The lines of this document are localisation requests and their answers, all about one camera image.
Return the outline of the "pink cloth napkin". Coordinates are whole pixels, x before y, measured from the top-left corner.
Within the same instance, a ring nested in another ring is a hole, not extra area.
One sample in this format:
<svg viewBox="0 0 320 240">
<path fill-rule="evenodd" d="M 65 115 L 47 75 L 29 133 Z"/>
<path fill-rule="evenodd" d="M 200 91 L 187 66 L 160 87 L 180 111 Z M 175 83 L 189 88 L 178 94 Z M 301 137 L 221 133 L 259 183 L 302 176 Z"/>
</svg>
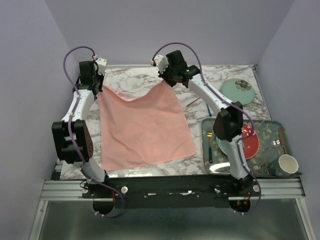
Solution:
<svg viewBox="0 0 320 240">
<path fill-rule="evenodd" d="M 106 171 L 161 164 L 196 153 L 185 113 L 165 81 L 131 101 L 104 86 L 97 102 L 100 160 Z"/>
</svg>

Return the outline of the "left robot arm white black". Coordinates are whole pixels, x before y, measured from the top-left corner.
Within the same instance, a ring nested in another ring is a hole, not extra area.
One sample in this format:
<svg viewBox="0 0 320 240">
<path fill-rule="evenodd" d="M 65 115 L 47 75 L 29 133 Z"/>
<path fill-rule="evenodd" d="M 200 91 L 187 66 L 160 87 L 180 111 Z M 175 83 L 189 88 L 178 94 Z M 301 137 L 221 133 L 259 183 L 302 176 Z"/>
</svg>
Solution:
<svg viewBox="0 0 320 240">
<path fill-rule="evenodd" d="M 57 157 L 70 165 L 79 167 L 93 191 L 101 198 L 107 197 L 111 185 L 105 181 L 106 171 L 94 159 L 94 144 L 86 119 L 91 106 L 102 92 L 105 58 L 95 58 L 79 63 L 79 76 L 73 86 L 71 105 L 61 121 L 51 126 Z"/>
</svg>

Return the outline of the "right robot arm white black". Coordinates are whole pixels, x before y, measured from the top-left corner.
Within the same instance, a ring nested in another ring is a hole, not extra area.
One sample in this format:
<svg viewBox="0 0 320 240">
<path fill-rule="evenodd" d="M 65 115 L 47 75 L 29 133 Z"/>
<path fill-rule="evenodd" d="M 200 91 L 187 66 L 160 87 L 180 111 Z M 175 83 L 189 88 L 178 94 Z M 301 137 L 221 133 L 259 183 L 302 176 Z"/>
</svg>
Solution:
<svg viewBox="0 0 320 240">
<path fill-rule="evenodd" d="M 201 66 L 188 66 L 182 52 L 176 50 L 163 56 L 156 53 L 152 63 L 158 68 L 159 76 L 172 87 L 177 83 L 184 85 L 200 97 L 216 114 L 213 124 L 214 135 L 224 142 L 230 164 L 230 191 L 241 196 L 248 190 L 253 176 L 248 169 L 243 150 L 242 127 L 243 105 L 233 102 L 216 90 L 204 77 Z"/>
</svg>

